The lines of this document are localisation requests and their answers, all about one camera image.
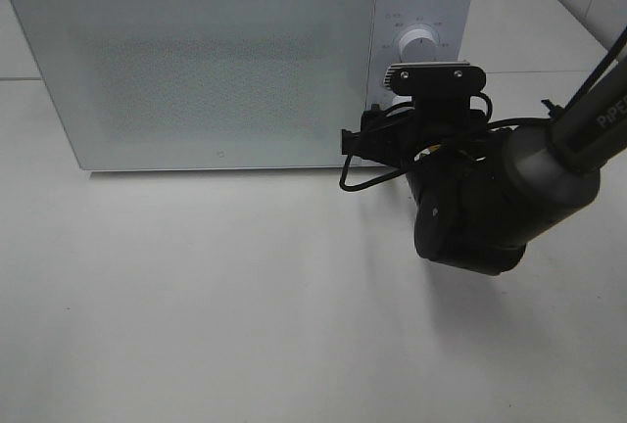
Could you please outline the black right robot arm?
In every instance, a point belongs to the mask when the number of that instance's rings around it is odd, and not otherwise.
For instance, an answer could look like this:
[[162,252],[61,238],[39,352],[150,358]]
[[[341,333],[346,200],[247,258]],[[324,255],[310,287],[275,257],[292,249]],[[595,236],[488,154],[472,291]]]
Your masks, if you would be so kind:
[[493,119],[485,72],[467,62],[395,64],[385,86],[400,97],[363,112],[341,133],[347,160],[404,177],[417,206],[420,257],[496,276],[528,243],[591,204],[601,169],[626,147],[626,45],[619,36],[569,102],[546,117]]

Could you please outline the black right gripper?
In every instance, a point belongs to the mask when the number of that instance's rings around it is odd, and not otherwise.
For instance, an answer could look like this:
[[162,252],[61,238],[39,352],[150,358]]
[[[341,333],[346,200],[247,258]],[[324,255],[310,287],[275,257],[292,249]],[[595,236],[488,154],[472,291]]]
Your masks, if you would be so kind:
[[490,121],[489,109],[471,107],[473,99],[489,105],[490,98],[485,94],[411,99],[412,107],[402,110],[372,104],[362,113],[359,132],[348,129],[340,132],[343,156],[373,159],[392,168],[374,178],[374,183],[406,174],[420,152],[478,133]]

